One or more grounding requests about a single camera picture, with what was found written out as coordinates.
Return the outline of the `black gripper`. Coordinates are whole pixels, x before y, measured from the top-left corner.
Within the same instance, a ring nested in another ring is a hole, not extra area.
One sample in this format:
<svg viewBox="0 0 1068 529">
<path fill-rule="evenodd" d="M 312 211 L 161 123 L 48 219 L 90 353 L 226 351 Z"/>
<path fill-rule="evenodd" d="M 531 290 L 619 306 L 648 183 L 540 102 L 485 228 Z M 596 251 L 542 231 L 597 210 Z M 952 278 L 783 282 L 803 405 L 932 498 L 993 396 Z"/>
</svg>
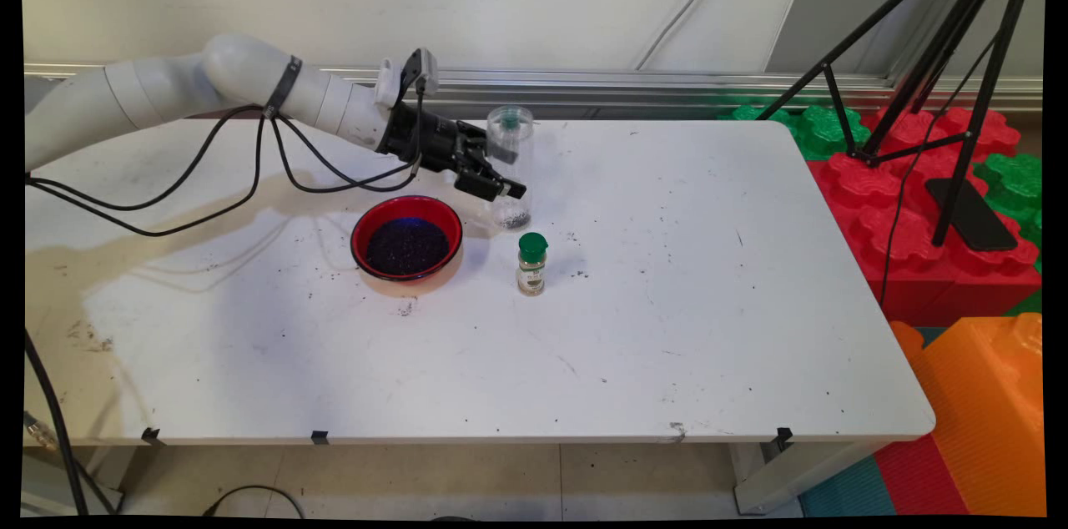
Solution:
<svg viewBox="0 0 1068 529">
<path fill-rule="evenodd" d="M 494 171 L 489 160 L 496 156 L 496 146 L 485 129 L 404 102 L 390 111 L 377 152 L 394 155 L 403 164 L 419 160 L 425 170 L 450 170 L 456 174 L 455 189 L 484 201 L 527 195 L 525 184 Z"/>
</svg>

